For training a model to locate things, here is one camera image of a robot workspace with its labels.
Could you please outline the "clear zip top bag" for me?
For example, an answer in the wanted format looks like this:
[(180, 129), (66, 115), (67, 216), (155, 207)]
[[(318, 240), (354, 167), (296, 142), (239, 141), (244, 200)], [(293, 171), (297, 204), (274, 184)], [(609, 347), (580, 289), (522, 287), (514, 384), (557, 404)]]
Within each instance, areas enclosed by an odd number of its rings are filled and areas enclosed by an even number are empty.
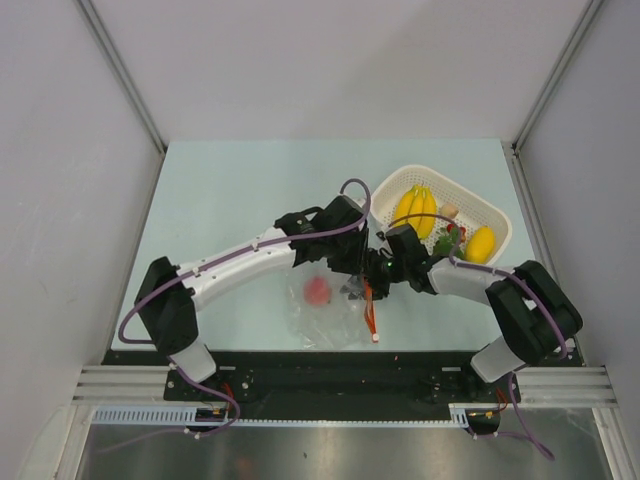
[[(327, 305), (311, 306), (304, 300), (304, 284), (314, 276), (325, 277), (331, 286)], [(344, 350), (379, 343), (374, 302), (363, 276), (335, 273), (324, 264), (304, 265), (285, 276), (285, 293), (288, 328), (305, 349)]]

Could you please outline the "green fake pepper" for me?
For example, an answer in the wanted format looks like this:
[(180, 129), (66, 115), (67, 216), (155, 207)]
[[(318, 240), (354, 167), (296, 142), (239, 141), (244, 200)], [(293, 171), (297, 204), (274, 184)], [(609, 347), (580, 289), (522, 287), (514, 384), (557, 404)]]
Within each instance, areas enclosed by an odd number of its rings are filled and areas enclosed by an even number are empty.
[(452, 239), (450, 236), (440, 237), (434, 244), (433, 255), (449, 257), (451, 254), (459, 259), (464, 259), (464, 253), (461, 248), (456, 245), (455, 239)]

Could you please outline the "yellow fake bananas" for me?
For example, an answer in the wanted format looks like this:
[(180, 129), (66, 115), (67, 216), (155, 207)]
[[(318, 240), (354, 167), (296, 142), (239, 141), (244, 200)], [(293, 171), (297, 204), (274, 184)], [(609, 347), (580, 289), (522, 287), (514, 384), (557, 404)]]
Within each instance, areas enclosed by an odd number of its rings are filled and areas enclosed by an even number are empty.
[(427, 187), (414, 185), (403, 194), (396, 205), (393, 225), (408, 224), (420, 240), (426, 240), (434, 228), (435, 218), (432, 214), (435, 214), (436, 210), (436, 201), (431, 191)]

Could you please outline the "beige fake egg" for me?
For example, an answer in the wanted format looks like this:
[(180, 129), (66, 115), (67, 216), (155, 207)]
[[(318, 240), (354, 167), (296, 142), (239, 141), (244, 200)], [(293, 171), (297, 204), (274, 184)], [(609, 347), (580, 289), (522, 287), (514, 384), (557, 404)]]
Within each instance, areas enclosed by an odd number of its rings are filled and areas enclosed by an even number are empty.
[(444, 204), (440, 209), (440, 214), (449, 219), (455, 219), (458, 213), (458, 208), (450, 203)]

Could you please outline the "yellow fake lemon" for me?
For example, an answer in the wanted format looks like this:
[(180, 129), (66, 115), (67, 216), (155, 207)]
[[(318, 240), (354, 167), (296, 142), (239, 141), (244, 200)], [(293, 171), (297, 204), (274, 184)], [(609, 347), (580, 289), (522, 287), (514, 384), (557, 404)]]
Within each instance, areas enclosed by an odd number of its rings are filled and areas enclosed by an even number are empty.
[(486, 264), (496, 244), (494, 231), (489, 226), (480, 227), (468, 241), (465, 260), (476, 264)]

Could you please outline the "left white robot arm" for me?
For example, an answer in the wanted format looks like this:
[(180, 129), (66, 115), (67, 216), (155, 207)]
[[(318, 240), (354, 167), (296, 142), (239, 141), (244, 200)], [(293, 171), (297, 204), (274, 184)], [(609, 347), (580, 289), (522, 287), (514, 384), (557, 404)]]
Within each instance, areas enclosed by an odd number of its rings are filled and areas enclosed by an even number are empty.
[(183, 265), (168, 258), (148, 267), (133, 312), (151, 344), (186, 376), (197, 398), (214, 397), (221, 376), (198, 327), (198, 313), (213, 300), (262, 275), (326, 260), (340, 273), (360, 272), (367, 240), (366, 205), (341, 194), (326, 207), (291, 212), (263, 233), (225, 253)]

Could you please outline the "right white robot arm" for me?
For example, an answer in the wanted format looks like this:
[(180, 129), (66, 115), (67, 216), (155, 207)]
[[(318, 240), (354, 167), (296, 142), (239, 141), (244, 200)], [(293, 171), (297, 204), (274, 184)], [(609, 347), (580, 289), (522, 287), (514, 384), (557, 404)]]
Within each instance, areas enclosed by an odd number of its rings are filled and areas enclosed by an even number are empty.
[(471, 370), (461, 376), (463, 393), (484, 401), (505, 375), (536, 366), (558, 351), (568, 355), (567, 341), (583, 319), (545, 267), (528, 260), (511, 269), (460, 259), (453, 247), (429, 252), (408, 225), (386, 233), (388, 253), (369, 248), (362, 269), (376, 299), (390, 286), (406, 282), (418, 293), (449, 295), (490, 307), (501, 336), (476, 352)]

